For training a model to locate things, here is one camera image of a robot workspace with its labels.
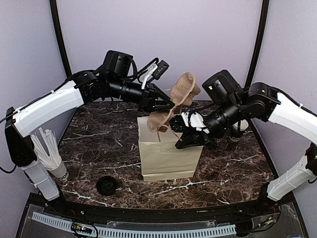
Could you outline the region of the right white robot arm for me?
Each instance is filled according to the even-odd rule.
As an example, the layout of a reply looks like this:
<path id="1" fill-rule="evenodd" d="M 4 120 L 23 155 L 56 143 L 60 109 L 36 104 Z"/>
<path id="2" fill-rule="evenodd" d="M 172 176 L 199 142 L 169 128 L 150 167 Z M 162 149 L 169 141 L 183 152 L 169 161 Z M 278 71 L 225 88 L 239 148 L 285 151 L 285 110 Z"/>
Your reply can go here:
<path id="1" fill-rule="evenodd" d="M 211 146 L 212 140 L 227 128 L 244 119 L 257 118 L 281 125 L 308 139 L 311 144 L 299 162 L 277 179 L 263 186 L 253 211 L 263 215 L 284 195 L 317 177 L 317 116 L 280 89 L 264 83 L 253 84 L 239 95 L 226 94 L 228 101 L 207 116 L 184 112 L 170 120 L 173 131 L 182 137 L 176 148 Z"/>

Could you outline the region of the cream paper bag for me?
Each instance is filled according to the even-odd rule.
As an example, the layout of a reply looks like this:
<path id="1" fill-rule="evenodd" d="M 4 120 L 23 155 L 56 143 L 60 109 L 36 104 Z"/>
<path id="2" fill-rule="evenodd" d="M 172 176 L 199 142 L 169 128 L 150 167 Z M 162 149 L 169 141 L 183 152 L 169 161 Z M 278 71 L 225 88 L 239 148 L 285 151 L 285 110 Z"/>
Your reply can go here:
<path id="1" fill-rule="evenodd" d="M 138 117 L 138 144 L 144 181 L 161 181 L 193 177 L 203 146 L 177 149 L 180 133 L 150 132 L 148 117 Z"/>

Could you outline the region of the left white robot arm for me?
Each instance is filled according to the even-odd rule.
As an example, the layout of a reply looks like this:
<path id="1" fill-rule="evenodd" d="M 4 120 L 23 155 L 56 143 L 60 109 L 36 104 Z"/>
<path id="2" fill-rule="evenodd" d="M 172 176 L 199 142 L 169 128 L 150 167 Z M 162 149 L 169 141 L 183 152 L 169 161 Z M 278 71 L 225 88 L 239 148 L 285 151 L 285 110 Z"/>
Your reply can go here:
<path id="1" fill-rule="evenodd" d="M 6 112 L 5 138 L 12 162 L 20 167 L 34 183 L 50 207 L 59 216 L 66 216 L 70 206 L 62 198 L 57 184 L 40 163 L 34 152 L 31 133 L 72 109 L 97 99 L 116 98 L 138 105 L 148 113 L 167 111 L 174 103 L 153 83 L 146 85 L 131 82 L 109 71 L 81 71 L 68 78 L 53 90 L 30 104 Z"/>

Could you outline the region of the brown cardboard cup carrier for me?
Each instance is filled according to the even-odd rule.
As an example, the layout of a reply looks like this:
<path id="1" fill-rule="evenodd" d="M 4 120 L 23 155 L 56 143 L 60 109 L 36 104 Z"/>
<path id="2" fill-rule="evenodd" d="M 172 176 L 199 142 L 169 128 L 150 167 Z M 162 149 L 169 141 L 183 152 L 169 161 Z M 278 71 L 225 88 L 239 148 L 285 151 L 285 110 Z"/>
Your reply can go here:
<path id="1" fill-rule="evenodd" d="M 180 76 L 171 90 L 170 98 L 174 106 L 167 112 L 152 112 L 147 120 L 147 127 L 150 132 L 166 132 L 169 121 L 174 117 L 174 110 L 178 106 L 190 106 L 193 98 L 200 94 L 201 89 L 196 83 L 194 74 L 186 72 Z"/>

